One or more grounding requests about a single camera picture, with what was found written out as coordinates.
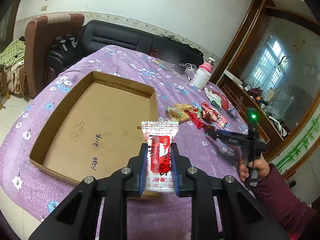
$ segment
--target floor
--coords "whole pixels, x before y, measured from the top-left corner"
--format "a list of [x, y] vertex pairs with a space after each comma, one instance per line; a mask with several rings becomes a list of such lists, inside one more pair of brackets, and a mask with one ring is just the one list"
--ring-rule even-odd
[[[9, 100], [4, 101], [3, 106], [5, 108], [0, 110], [0, 144], [3, 142], [13, 123], [31, 102], [32, 100], [26, 100], [23, 97], [13, 95], [11, 95]], [[0, 209], [21, 240], [27, 240], [40, 224], [40, 221], [15, 204], [1, 187]]]

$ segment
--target silver bolt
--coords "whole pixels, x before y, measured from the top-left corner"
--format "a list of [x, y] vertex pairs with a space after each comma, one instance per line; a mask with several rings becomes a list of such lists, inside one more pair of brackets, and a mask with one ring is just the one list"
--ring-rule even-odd
[[188, 168], [188, 172], [191, 173], [191, 174], [195, 174], [197, 172], [197, 168], [196, 167], [189, 167]]
[[91, 177], [91, 176], [85, 177], [84, 178], [84, 182], [88, 183], [88, 184], [92, 183], [93, 182], [93, 177]]
[[131, 169], [128, 168], [128, 167], [124, 167], [124, 168], [121, 169], [121, 172], [122, 172], [123, 174], [128, 174], [130, 171], [131, 171]]
[[228, 175], [225, 177], [226, 182], [232, 183], [235, 181], [235, 177]]

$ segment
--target white jar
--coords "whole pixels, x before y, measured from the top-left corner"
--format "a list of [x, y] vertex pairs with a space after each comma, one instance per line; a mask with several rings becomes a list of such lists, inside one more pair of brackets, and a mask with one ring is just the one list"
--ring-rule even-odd
[[203, 68], [198, 68], [196, 74], [191, 80], [191, 84], [195, 85], [198, 89], [203, 89], [211, 77], [211, 73], [204, 70]]

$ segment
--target hand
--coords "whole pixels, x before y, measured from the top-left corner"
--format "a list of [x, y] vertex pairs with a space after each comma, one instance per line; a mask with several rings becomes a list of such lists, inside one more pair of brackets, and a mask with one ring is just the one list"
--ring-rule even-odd
[[[252, 168], [252, 163], [253, 162], [248, 163], [248, 166], [251, 168]], [[260, 178], [260, 179], [265, 178], [270, 172], [269, 164], [263, 158], [262, 154], [261, 154], [260, 159], [254, 161], [253, 167], [258, 169], [258, 171], [259, 171], [258, 178]], [[249, 177], [249, 170], [244, 165], [244, 161], [243, 161], [242, 157], [240, 157], [239, 175], [240, 175], [241, 181], [245, 181], [245, 179], [247, 179]]]

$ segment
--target sleeve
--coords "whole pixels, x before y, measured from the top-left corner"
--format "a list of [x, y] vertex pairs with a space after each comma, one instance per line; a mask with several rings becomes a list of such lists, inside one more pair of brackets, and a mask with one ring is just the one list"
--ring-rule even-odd
[[273, 164], [270, 172], [256, 187], [251, 187], [260, 203], [263, 203], [270, 214], [290, 233], [299, 233], [316, 214], [306, 203], [301, 202], [290, 190], [287, 183]]

